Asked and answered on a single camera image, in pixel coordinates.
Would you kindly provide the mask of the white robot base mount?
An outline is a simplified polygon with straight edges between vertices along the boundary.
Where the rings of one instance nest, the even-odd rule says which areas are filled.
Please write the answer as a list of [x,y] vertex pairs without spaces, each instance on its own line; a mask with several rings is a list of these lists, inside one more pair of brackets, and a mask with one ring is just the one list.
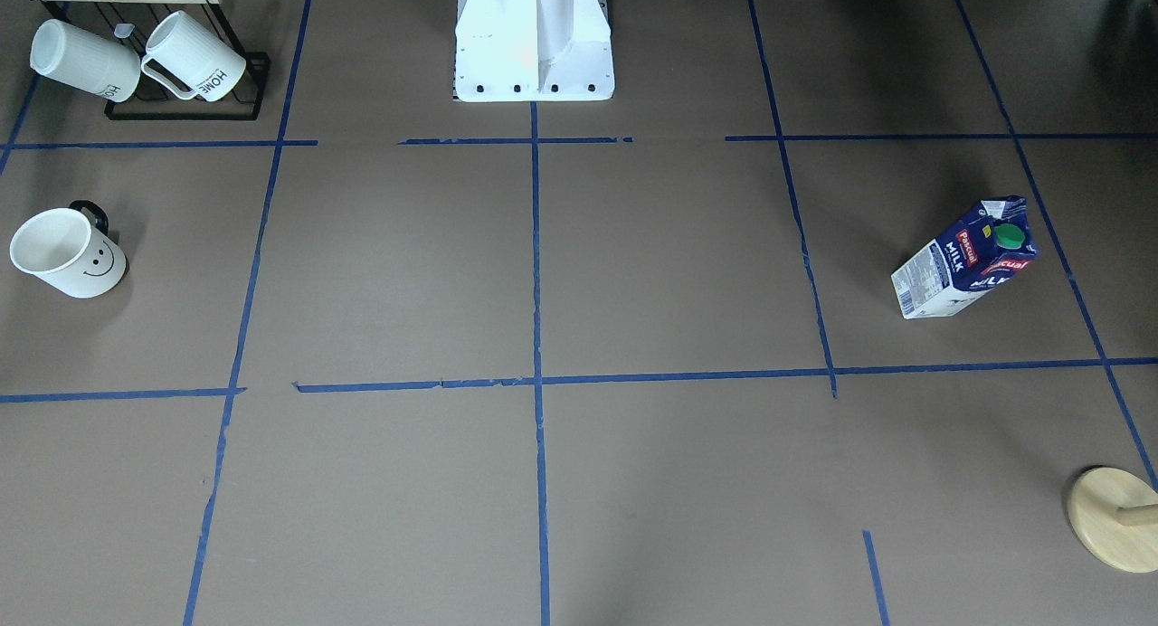
[[468,103],[611,100],[611,0],[459,0],[452,93]]

